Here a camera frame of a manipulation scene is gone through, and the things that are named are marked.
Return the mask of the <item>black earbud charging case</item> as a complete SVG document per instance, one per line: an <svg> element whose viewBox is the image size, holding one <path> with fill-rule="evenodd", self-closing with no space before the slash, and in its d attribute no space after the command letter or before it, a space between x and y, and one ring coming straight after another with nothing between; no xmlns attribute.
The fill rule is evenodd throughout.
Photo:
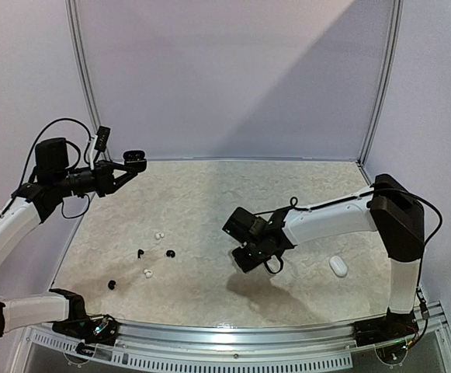
<svg viewBox="0 0 451 373"><path fill-rule="evenodd" d="M125 163L143 162L144 160L145 152L143 150L129 150L123 153Z"/></svg>

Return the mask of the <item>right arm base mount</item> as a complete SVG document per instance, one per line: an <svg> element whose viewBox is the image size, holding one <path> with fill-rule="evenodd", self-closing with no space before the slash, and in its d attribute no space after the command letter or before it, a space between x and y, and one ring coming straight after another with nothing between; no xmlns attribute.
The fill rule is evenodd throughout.
<svg viewBox="0 0 451 373"><path fill-rule="evenodd" d="M413 347L420 341L428 327L429 310L425 304L420 304L422 319L425 321L422 332L419 332L415 312L408 314L392 313L389 309L383 316L356 321L352 324L354 340L358 347L376 343L401 340L406 336L413 336L405 344L406 348Z"/></svg>

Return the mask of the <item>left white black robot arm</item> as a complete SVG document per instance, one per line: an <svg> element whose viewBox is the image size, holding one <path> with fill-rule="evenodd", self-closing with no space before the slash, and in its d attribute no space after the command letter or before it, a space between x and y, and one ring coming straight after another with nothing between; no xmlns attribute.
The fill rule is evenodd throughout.
<svg viewBox="0 0 451 373"><path fill-rule="evenodd" d="M127 151L123 163L93 159L86 167L71 165L66 138L35 146L36 165L0 212L0 266L18 243L43 224L67 197L113 194L147 168L142 150ZM110 315L90 316L81 295L51 288L42 295L0 300L0 338L9 331L50 322L56 333L112 346L119 323Z"/></svg>

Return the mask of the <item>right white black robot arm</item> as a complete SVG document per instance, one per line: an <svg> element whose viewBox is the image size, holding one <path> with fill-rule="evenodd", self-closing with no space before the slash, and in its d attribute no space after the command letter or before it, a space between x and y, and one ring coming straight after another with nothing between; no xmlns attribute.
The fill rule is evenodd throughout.
<svg viewBox="0 0 451 373"><path fill-rule="evenodd" d="M373 185L319 205L299 207L292 199L267 219L238 207L222 229L238 242L232 256L245 273L305 242L378 232L391 265L389 313L379 320L378 332L393 339L407 328L425 251L425 212L392 176L380 174Z"/></svg>

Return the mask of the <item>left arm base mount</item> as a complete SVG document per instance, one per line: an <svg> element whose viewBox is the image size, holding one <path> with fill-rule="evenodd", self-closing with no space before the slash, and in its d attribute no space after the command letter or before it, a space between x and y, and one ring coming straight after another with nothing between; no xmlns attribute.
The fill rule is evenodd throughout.
<svg viewBox="0 0 451 373"><path fill-rule="evenodd" d="M114 317L109 314L87 315L84 298L72 291L53 288L50 292L59 294L68 301L68 317L66 320L53 322L52 330L55 333L84 340L86 344L115 345L120 323Z"/></svg>

